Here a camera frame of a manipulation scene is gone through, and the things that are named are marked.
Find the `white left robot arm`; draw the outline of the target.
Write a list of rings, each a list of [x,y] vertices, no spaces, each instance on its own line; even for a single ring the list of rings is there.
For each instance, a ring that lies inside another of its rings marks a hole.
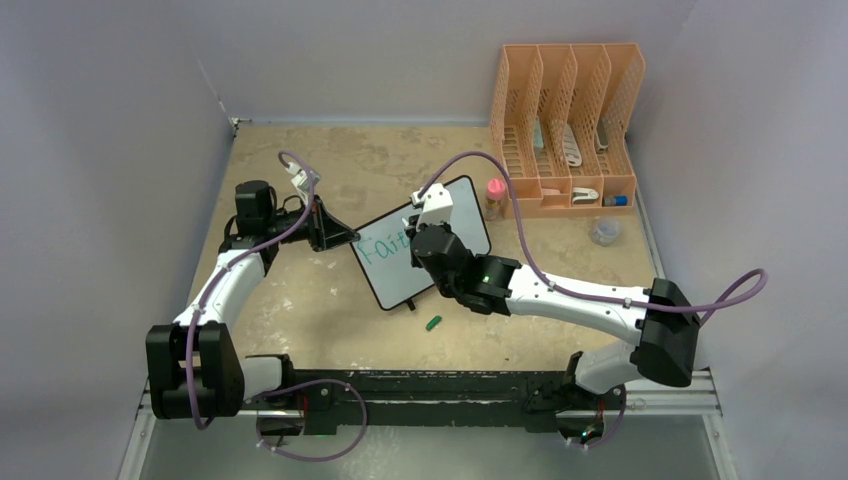
[[[322,252],[360,238],[318,196],[287,211],[270,184],[252,180],[236,186],[234,200],[236,213],[225,226],[214,272],[171,324],[154,326],[146,336],[151,408],[159,419],[193,418],[205,428],[259,395],[275,409],[292,405],[298,382],[289,357],[242,359],[230,330],[280,246],[306,241]]]

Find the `green marker cap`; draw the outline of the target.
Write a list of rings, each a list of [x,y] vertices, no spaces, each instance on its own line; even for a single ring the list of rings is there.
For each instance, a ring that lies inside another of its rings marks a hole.
[[[437,325],[438,325],[441,321],[442,321],[442,317],[441,317],[441,316],[436,316],[436,317],[432,318],[432,319],[431,319],[431,320],[430,320],[430,321],[426,324],[425,329],[426,329],[427,331],[431,331],[431,330],[432,330],[433,328],[435,328],[435,327],[436,327],[436,326],[437,326]]]

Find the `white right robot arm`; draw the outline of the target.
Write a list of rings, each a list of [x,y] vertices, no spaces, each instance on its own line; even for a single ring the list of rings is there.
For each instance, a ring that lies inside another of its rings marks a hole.
[[[544,317],[615,337],[611,345],[572,356],[561,381],[569,404],[584,407],[640,378],[668,387],[691,384],[701,320],[675,283],[655,279],[649,288],[615,289],[556,276],[543,282],[528,264],[472,253],[447,225],[408,227],[405,233],[413,267],[425,270],[443,297],[475,313]],[[622,297],[592,301],[561,293],[559,286]]]

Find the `white whiteboard black frame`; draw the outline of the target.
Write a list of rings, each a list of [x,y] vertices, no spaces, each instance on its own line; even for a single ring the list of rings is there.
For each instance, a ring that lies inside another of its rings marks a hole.
[[[459,176],[444,183],[451,194],[450,225],[466,248],[475,254],[491,252],[491,240],[473,180]],[[388,311],[434,285],[425,270],[411,265],[410,240],[403,221],[415,214],[406,202],[357,228],[359,239],[351,249],[379,307]]]

